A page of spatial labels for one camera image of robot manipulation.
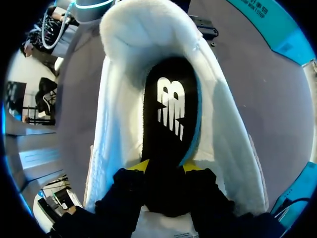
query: new balance logo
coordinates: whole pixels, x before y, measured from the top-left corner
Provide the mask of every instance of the new balance logo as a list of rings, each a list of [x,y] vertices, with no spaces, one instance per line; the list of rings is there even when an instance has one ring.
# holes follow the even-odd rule
[[[158,109],[158,121],[161,122],[163,113],[163,124],[167,126],[167,115],[169,115],[169,129],[173,131],[175,127],[175,135],[179,135],[179,139],[183,139],[184,126],[178,121],[185,117],[185,91],[182,84],[178,81],[172,83],[167,78],[158,80],[158,102],[166,106]]]

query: desk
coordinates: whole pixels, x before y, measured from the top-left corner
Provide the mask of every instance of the desk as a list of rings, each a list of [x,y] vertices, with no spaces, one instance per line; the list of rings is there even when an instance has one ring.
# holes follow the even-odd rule
[[[272,52],[251,22],[227,1],[192,0],[189,13],[210,19],[219,31],[213,50],[254,141],[272,207],[312,152],[314,112],[304,71]],[[97,23],[79,27],[58,85],[56,123],[62,163],[80,202],[105,57],[98,27]]]

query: wall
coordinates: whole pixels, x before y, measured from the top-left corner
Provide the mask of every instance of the wall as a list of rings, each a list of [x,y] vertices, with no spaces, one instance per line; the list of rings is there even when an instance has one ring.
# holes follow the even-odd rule
[[[20,51],[12,57],[7,79],[8,81],[26,83],[23,106],[36,106],[35,94],[38,92],[41,77],[55,79],[50,70],[36,59],[32,57],[25,58]]]

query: blue trim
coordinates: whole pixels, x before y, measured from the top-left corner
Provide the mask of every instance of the blue trim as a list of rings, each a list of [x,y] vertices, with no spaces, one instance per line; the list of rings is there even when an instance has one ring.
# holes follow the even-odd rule
[[[203,114],[203,99],[202,99],[202,88],[200,85],[200,81],[197,78],[197,94],[198,94],[198,112],[197,112],[197,121],[196,121],[196,128],[195,128],[195,133],[194,133],[194,137],[192,140],[191,145],[189,146],[188,151],[186,152],[184,158],[182,159],[182,161],[179,163],[179,166],[182,166],[185,164],[185,162],[189,159],[189,157],[191,157],[194,153],[194,150],[196,149],[197,146],[197,141],[198,141],[198,137],[200,134],[200,127],[201,127],[201,123],[202,123],[202,114]]]

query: black insole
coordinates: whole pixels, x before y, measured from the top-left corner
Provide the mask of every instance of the black insole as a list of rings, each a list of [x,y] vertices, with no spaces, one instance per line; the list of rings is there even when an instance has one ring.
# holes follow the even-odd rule
[[[185,214],[185,173],[178,166],[198,125],[197,81],[186,59],[169,58],[153,67],[146,81],[143,117],[142,161],[149,159],[146,205],[171,217]]]
[[[142,161],[178,166],[193,141],[197,115],[197,82],[190,63],[169,58],[154,66],[145,85]]]

